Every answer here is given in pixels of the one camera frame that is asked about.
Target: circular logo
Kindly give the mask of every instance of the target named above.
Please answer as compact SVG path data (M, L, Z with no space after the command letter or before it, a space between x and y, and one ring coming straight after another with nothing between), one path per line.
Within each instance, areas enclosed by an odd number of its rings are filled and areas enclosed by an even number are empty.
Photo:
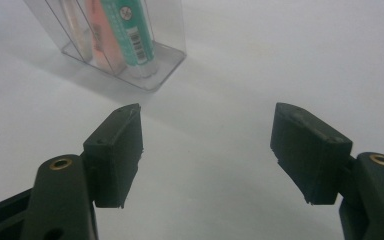
M132 18L132 9L130 9L129 7L122 7L120 9L120 15L121 18L128 21Z

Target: acrylic organizer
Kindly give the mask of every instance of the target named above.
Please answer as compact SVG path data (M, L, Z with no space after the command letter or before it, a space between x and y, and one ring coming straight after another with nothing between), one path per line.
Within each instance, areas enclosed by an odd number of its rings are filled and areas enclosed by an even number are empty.
M181 0L24 0L62 53L141 89L186 57Z

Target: green and white tube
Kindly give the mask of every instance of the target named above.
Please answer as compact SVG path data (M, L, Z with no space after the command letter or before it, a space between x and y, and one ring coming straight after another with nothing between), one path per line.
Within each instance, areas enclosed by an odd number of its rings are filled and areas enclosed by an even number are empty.
M141 0L101 0L105 14L133 77L157 72L154 46Z

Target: white surface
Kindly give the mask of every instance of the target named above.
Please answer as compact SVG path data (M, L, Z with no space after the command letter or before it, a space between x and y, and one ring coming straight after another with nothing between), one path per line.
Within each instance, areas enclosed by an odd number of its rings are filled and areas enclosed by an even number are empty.
M384 1L184 0L188 57L155 93L60 54L21 0L0 0L0 200L80 154L114 109L142 106L145 152L100 239L342 239L269 147L276 102L384 153Z

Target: brass screw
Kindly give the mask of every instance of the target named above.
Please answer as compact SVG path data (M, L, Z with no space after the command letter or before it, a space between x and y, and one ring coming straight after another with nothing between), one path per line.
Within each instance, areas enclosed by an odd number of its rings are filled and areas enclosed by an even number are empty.
M69 158L60 158L60 159L56 159L54 160L51 165L49 166L49 168L51 170L61 170L61 169L64 169L68 166L70 166L71 164L73 163L73 160L69 159Z
M382 165L384 166L384 155L381 155L381 154L372 154L370 155L370 159L379 164L379 165Z

